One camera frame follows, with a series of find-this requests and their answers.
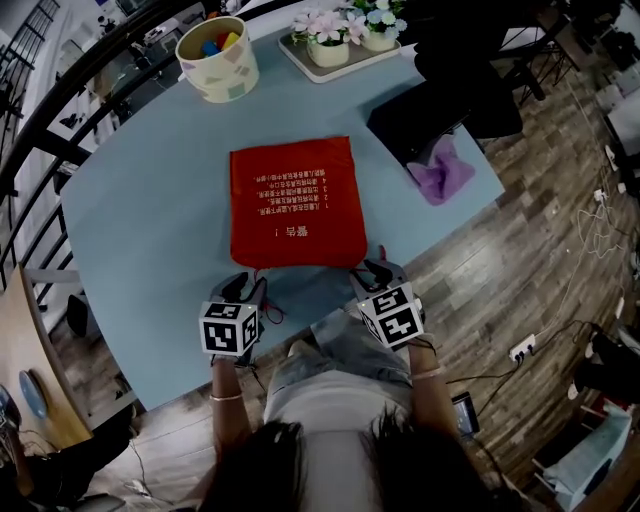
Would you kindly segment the black waste bin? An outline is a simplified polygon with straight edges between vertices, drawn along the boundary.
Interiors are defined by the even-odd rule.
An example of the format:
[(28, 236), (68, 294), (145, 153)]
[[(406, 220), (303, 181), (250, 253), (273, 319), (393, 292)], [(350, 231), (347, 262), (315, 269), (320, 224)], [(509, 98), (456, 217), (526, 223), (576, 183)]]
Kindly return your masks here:
[(92, 338), (100, 334), (100, 329), (83, 294), (70, 295), (67, 301), (66, 321), (71, 331), (78, 337)]

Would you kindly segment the cream patterned round bucket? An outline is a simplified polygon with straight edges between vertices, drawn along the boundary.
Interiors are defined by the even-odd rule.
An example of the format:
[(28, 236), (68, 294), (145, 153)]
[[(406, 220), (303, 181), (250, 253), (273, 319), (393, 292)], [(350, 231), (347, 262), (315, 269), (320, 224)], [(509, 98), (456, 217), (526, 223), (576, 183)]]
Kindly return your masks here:
[[(236, 32), (239, 40), (212, 57), (205, 57), (202, 44), (225, 32)], [(257, 84), (259, 69), (245, 22), (238, 17), (208, 19), (186, 32), (175, 55), (185, 80), (210, 103), (227, 103), (248, 94)]]

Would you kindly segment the light wooden table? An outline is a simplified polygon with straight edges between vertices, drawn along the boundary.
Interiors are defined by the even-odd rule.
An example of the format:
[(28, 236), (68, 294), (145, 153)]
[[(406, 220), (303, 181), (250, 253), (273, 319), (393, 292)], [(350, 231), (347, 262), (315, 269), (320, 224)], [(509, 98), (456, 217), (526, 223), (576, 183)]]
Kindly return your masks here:
[[(27, 403), (19, 382), (21, 372), (31, 374), (43, 392), (43, 418)], [(63, 449), (93, 437), (87, 414), (50, 341), (31, 277), (22, 266), (14, 269), (0, 295), (0, 385), (19, 410), (19, 431), (24, 441)]]

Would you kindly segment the red drawstring bag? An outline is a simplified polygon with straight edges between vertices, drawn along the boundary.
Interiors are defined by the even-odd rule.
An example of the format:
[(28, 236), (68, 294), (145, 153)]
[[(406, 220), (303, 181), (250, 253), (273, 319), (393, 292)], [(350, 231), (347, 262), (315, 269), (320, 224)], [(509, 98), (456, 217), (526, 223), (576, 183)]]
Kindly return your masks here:
[(353, 293), (348, 272), (387, 249), (367, 238), (347, 136), (230, 154), (230, 258), (268, 281), (269, 303), (311, 324)]

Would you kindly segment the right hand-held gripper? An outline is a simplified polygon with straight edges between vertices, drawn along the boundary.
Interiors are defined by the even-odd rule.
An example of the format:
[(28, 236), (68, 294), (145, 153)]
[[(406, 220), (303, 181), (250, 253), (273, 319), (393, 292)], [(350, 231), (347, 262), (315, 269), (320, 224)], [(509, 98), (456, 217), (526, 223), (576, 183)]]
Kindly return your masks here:
[(391, 288), (376, 293), (376, 288), (364, 281), (357, 269), (351, 269), (349, 281), (358, 300), (359, 314), (375, 339), (396, 350), (424, 333), (421, 309), (401, 266), (382, 259), (365, 259), (363, 263), (374, 275), (378, 288)]

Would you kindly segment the white pot blue flowers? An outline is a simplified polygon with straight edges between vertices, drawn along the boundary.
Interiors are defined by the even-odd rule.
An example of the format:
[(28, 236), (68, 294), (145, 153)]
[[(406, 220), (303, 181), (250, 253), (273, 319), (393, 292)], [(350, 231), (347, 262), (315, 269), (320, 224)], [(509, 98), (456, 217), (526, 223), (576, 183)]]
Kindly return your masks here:
[(361, 41), (364, 47), (374, 52), (394, 48), (399, 35), (408, 24), (401, 17), (406, 0), (352, 0), (350, 13), (360, 19), (364, 28)]

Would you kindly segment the person's grey denim jeans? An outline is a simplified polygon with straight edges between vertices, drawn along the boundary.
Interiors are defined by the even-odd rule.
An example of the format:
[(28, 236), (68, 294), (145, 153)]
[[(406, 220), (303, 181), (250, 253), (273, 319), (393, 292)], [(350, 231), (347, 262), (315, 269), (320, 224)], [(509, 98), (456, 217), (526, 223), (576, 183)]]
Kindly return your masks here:
[(269, 390), (277, 392), (328, 371), (340, 371), (409, 388), (409, 367), (371, 335), (361, 320), (336, 310), (294, 341), (279, 363)]

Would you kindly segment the person's left forearm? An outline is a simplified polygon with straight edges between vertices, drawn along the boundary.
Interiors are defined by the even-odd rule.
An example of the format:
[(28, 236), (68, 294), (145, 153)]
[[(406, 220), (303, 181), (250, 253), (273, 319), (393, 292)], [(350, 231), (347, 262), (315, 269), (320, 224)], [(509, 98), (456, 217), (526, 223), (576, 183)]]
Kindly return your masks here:
[(216, 452), (222, 454), (252, 432), (233, 359), (215, 356), (211, 362), (213, 435)]

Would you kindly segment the person's light grey shirt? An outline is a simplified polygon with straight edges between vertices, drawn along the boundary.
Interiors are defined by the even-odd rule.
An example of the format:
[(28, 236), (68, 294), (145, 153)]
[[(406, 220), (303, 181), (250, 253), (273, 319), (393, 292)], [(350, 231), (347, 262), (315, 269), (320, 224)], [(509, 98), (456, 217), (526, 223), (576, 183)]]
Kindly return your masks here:
[(409, 405), (405, 385), (337, 370), (271, 392), (264, 420), (302, 426), (300, 512), (382, 512), (365, 437), (384, 412)]

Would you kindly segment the black small screen device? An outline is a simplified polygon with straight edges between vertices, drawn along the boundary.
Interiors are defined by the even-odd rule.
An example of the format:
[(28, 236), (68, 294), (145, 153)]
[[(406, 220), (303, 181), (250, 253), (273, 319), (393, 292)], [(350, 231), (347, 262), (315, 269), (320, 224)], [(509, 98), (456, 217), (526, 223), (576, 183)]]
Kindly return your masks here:
[(457, 418), (457, 428), (463, 437), (472, 437), (480, 431), (473, 400), (469, 392), (452, 398)]

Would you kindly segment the white pot pink flowers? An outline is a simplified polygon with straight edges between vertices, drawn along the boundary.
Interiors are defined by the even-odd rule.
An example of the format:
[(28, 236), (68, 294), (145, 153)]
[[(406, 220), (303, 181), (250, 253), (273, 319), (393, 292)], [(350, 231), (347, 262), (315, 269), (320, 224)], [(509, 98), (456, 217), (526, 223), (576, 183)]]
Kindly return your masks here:
[(360, 45), (369, 35), (366, 17), (350, 9), (306, 9), (294, 17), (291, 29), (293, 44), (303, 44), (311, 61), (321, 68), (346, 64), (350, 44)]

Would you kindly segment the purple cloth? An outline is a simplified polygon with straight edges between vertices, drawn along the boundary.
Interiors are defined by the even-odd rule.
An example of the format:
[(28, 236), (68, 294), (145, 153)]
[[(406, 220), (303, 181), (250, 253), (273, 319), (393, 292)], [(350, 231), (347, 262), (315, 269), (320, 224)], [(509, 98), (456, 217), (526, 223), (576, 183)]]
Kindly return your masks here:
[(475, 175), (474, 167), (458, 156), (451, 133), (431, 141), (406, 168), (431, 206), (448, 202)]

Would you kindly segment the white power strip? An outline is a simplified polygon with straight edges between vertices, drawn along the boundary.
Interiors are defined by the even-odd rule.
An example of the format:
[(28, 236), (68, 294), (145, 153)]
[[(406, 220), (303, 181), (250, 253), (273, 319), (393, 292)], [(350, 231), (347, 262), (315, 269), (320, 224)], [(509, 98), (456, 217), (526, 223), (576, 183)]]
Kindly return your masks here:
[(536, 336), (529, 334), (509, 350), (509, 358), (515, 363), (522, 363), (528, 354), (532, 354), (536, 346)]

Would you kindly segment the white rectangular tray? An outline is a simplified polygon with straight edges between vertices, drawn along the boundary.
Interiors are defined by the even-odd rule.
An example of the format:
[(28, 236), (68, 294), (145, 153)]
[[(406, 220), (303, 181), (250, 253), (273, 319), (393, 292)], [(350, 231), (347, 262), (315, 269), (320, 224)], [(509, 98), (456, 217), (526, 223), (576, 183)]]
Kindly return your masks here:
[(348, 59), (345, 63), (336, 66), (321, 67), (311, 59), (306, 44), (294, 43), (290, 34), (285, 34), (278, 39), (278, 47), (311, 82), (316, 84), (327, 83), (346, 74), (391, 58), (397, 55), (401, 49), (398, 41), (395, 41), (392, 47), (384, 51), (372, 51), (363, 44), (350, 44)]

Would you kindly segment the black office chair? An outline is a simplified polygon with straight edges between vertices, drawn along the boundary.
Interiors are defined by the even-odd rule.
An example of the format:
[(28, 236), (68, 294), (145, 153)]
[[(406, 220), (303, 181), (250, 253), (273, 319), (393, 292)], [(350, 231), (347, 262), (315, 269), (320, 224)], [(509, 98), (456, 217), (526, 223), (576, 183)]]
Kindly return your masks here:
[(515, 0), (417, 0), (414, 63), (439, 96), (467, 112), (477, 139), (518, 134), (523, 122), (512, 89), (491, 64), (518, 10)]

